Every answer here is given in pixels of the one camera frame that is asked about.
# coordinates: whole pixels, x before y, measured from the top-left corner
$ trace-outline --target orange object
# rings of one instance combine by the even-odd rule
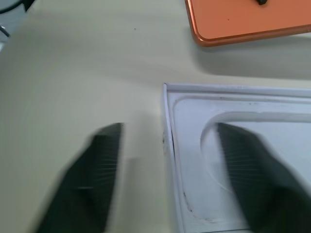
[[[311,32],[310,0],[186,0],[194,40],[218,46]]]

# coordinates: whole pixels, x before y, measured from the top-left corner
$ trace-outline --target table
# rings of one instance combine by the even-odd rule
[[[182,0],[38,0],[0,54],[0,231],[31,232],[92,133],[125,122],[109,231],[171,232],[163,82],[310,88],[310,44],[202,49]]]

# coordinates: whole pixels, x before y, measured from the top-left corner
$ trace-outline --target white box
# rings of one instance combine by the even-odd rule
[[[310,90],[166,83],[163,106],[175,232],[250,232],[226,175],[216,122],[263,135],[311,193]]]

